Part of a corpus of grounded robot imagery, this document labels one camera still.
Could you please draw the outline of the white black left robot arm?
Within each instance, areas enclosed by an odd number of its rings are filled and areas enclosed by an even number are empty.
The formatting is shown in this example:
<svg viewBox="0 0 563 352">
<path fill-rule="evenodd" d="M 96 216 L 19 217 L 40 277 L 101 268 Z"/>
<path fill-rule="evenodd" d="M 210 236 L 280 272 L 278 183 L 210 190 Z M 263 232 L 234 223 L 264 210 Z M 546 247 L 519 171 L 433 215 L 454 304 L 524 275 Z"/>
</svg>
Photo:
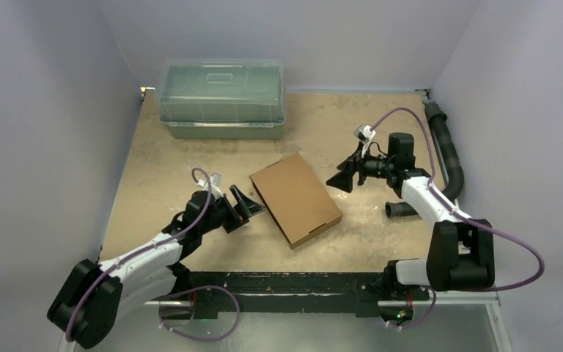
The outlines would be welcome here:
<svg viewBox="0 0 563 352">
<path fill-rule="evenodd" d="M 181 260 L 201 245 L 204 234 L 218 228 L 231 233 L 265 210 L 237 186 L 229 190 L 236 205 L 226 194 L 196 191 L 152 240 L 111 260 L 78 262 L 48 308 L 47 319 L 68 342 L 89 349 L 118 319 L 147 301 L 185 297 L 189 273 Z"/>
</svg>

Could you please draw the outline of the brown cardboard box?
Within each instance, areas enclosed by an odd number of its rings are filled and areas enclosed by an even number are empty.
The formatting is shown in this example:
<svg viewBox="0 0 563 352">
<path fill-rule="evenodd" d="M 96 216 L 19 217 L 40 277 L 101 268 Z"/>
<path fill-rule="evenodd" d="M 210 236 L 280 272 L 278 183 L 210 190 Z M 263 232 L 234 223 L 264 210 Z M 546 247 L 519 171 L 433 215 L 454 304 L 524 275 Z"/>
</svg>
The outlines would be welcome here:
<svg viewBox="0 0 563 352">
<path fill-rule="evenodd" d="M 249 178 L 291 249 L 316 238 L 342 220 L 342 211 L 299 153 Z"/>
</svg>

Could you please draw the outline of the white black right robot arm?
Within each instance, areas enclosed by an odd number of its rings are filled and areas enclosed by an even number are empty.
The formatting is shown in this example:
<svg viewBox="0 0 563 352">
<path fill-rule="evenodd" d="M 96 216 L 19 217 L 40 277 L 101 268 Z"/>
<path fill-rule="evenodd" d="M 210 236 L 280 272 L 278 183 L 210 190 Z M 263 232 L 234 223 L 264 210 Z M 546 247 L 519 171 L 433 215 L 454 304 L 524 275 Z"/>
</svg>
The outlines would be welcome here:
<svg viewBox="0 0 563 352">
<path fill-rule="evenodd" d="M 471 217 L 458 213 L 454 204 L 434 186 L 429 174 L 415 165 L 414 139 L 409 133 L 391 133 L 388 151 L 373 156 L 369 149 L 375 132 L 362 125 L 355 132 L 356 151 L 338 165 L 327 186 L 350 193 L 368 177 L 384 179 L 433 231 L 427 258 L 392 260 L 384 269 L 382 288 L 400 298 L 411 287 L 448 290 L 482 290 L 495 282 L 493 235 L 489 224 L 473 226 Z"/>
</svg>

